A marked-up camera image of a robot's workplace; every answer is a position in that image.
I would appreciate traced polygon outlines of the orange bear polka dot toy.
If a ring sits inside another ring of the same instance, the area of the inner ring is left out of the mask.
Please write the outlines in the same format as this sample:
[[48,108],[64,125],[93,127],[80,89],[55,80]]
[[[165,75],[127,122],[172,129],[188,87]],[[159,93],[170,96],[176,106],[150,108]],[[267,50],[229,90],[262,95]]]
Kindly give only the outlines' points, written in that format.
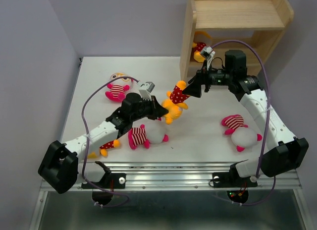
[[193,59],[199,63],[203,63],[205,58],[200,54],[200,52],[205,46],[211,45],[212,37],[206,31],[196,31],[192,44]]

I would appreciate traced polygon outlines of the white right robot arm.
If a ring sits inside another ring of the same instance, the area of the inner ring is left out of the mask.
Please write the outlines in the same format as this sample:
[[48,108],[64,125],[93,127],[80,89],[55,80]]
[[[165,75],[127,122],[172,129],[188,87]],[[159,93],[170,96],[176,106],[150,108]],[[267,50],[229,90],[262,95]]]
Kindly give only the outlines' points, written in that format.
[[226,86],[239,103],[249,112],[259,130],[263,132],[262,148],[258,159],[235,163],[230,171],[218,181],[229,181],[240,185],[246,178],[257,178],[264,174],[274,177],[297,169],[308,150],[305,138],[298,138],[280,119],[270,104],[270,94],[257,77],[247,74],[246,55],[241,50],[225,52],[225,65],[221,69],[212,68],[214,50],[203,47],[200,52],[205,58],[201,69],[189,81],[183,94],[201,97],[211,86]]

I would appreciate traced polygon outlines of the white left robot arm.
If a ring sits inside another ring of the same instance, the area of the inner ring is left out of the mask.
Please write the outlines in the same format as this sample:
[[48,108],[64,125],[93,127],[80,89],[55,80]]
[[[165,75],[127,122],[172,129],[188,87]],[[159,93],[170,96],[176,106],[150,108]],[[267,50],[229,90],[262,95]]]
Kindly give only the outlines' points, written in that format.
[[133,122],[142,118],[155,120],[168,114],[155,96],[143,99],[137,93],[129,93],[112,115],[92,130],[70,141],[52,142],[39,166],[38,174],[59,194],[67,192],[74,184],[86,182],[91,186],[106,187],[110,183],[109,169],[101,162],[93,180],[86,171],[89,151],[99,150],[105,143],[126,134]]

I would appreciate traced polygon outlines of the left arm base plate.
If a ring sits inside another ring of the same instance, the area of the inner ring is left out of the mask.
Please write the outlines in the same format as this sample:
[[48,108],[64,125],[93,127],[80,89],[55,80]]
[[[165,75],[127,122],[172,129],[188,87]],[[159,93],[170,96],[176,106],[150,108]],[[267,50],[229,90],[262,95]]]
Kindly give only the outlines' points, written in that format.
[[104,189],[124,189],[126,184],[126,173],[105,173],[94,185]]

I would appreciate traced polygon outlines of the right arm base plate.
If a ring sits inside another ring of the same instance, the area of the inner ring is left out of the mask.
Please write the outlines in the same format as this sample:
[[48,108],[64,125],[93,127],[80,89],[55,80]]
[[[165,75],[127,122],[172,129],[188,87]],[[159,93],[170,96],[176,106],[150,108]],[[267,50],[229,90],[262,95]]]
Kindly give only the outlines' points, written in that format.
[[257,187],[257,182],[251,182],[248,177],[233,176],[229,172],[214,172],[209,186],[214,188]]

